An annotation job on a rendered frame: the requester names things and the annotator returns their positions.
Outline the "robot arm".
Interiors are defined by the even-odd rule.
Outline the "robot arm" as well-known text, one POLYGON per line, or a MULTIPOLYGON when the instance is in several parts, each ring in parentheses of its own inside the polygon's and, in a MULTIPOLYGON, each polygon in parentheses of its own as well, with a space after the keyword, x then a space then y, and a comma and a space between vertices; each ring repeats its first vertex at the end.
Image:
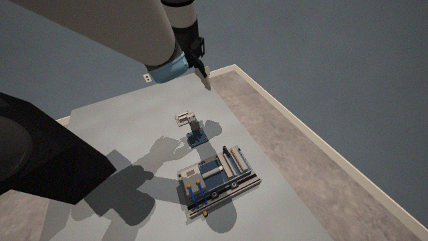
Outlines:
MULTIPOLYGON (((159 84, 189 68, 185 52, 190 38, 173 33, 171 26, 194 24, 195 0, 8 1, 144 64, 159 84)), ((29 160, 32 149, 26 129, 0 116, 0 181, 17 173, 29 160)))

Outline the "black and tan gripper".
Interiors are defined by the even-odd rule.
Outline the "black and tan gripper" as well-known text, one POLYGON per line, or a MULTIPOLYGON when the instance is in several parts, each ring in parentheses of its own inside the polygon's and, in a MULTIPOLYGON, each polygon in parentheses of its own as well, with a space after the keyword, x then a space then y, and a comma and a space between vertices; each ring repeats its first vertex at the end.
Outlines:
POLYGON ((211 91, 211 85, 209 82, 210 68, 204 67, 199 57, 203 57, 205 54, 204 38, 199 37, 198 22, 197 20, 193 25, 185 28, 176 28, 171 26, 173 33, 175 34, 187 34, 190 38, 189 45, 185 52, 185 58, 188 62, 189 69, 195 67, 195 74, 200 77, 201 82, 205 85, 205 88, 211 91), (197 24, 197 27, 196 27, 197 24), (192 32, 191 32, 192 31, 192 32), (203 45, 203 52, 202 52, 203 45))

